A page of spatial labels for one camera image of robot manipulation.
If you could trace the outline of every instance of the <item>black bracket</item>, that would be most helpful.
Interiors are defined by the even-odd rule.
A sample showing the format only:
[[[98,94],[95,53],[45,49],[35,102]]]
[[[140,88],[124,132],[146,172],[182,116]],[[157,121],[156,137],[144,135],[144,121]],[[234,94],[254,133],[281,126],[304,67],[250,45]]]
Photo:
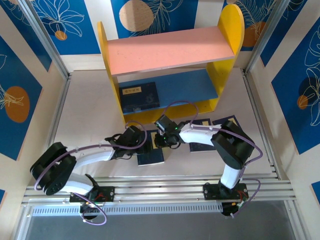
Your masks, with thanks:
[[[100,186],[99,192],[95,197],[88,197],[89,200],[95,202],[95,203],[106,203],[106,202],[113,202],[115,198],[115,187],[114,186]],[[85,200],[83,200],[81,197],[78,197],[75,194],[70,195],[69,199],[70,203],[83,203]]]
[[[203,196],[205,200],[239,201],[242,198],[241,192],[244,193],[244,196],[246,195],[246,197],[248,197],[247,185],[245,183],[238,183],[228,193],[222,189],[221,184],[210,184],[207,182],[203,185]]]

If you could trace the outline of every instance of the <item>white floor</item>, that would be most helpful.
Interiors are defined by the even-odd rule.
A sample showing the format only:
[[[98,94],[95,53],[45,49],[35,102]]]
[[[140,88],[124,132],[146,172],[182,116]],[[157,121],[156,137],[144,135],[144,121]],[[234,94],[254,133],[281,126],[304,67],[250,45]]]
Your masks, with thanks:
[[[233,69],[216,110],[197,118],[217,120],[231,115],[236,116],[244,132],[265,152],[239,68]],[[175,119],[175,122],[187,119],[190,117]],[[153,124],[146,128],[155,129]],[[105,137],[123,131],[124,125],[106,71],[73,72],[55,141],[68,147],[82,147],[97,144]],[[183,144],[177,150],[170,150],[166,155],[168,157],[163,164],[138,166],[134,156],[130,160],[94,163],[77,172],[93,177],[208,176],[222,175],[225,166],[217,152],[190,153],[188,144]],[[257,151],[252,154],[253,157],[257,155]],[[246,174],[271,172],[266,156],[250,164],[245,171]]]

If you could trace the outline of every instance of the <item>orange circle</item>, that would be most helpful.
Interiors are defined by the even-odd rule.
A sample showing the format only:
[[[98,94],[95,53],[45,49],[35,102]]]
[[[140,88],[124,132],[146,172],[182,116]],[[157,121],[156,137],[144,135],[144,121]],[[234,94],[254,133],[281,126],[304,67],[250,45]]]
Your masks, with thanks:
[[[305,95],[301,95],[296,103],[300,109],[306,109],[308,107],[308,98]]]
[[[55,37],[56,37],[57,39],[59,39],[59,40],[61,40],[61,41],[64,41],[64,40],[67,39],[67,34],[66,34],[65,32],[63,32],[63,31],[60,31],[60,30],[56,31],[56,32],[54,33],[54,35],[55,35]]]
[[[16,123],[23,123],[30,110],[28,93],[22,87],[12,86],[5,92],[4,98],[7,100],[4,107],[8,117]]]
[[[260,36],[262,30],[265,27],[265,22],[260,21],[257,22],[256,24],[247,27],[244,30],[244,39],[243,39],[243,47],[254,47],[257,43],[258,37]]]

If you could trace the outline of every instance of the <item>robotic arm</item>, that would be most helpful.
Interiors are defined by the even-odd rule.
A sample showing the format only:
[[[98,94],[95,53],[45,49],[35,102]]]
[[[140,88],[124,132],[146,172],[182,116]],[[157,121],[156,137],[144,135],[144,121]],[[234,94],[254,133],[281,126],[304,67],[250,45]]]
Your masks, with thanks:
[[[239,183],[240,177],[243,173],[245,162],[254,150],[254,147],[248,143],[253,143],[253,141],[241,128],[232,121],[226,121],[222,125],[214,126],[194,125],[189,122],[176,124],[166,115],[162,115],[155,122],[155,125],[159,129],[154,141],[158,148],[171,148],[185,143],[215,146],[225,162],[225,168],[218,184],[205,184],[203,186],[205,199],[234,201],[240,198],[237,191],[242,191],[246,188],[245,184]],[[241,136],[242,139],[228,133]],[[132,156],[148,153],[152,149],[152,143],[146,141],[142,145],[141,143],[145,137],[144,131],[135,126],[130,126],[123,134],[105,138],[105,141],[111,146],[99,147],[98,145],[98,150],[85,153],[78,157],[77,160],[75,156],[68,154],[67,148],[61,142],[56,142],[34,163],[30,172],[36,180],[40,178],[39,186],[46,195],[53,195],[62,191],[84,195],[89,200],[99,202],[97,198],[103,196],[102,193],[106,191],[104,189],[106,187],[98,186],[88,174],[79,175],[74,173],[73,170],[99,161],[116,160],[125,155]],[[45,171],[54,161],[57,162]],[[109,199],[110,201],[113,201],[113,194]]]

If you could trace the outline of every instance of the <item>vent grille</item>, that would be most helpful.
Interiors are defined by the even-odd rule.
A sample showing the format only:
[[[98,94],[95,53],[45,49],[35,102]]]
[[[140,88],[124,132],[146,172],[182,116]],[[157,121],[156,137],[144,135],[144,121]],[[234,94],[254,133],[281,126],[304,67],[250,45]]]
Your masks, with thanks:
[[[79,206],[36,206],[32,216],[75,216],[79,215]],[[185,213],[221,213],[222,204],[210,203],[173,203],[173,204],[122,204],[108,205],[102,207],[108,215],[128,215],[128,214],[185,214]]]

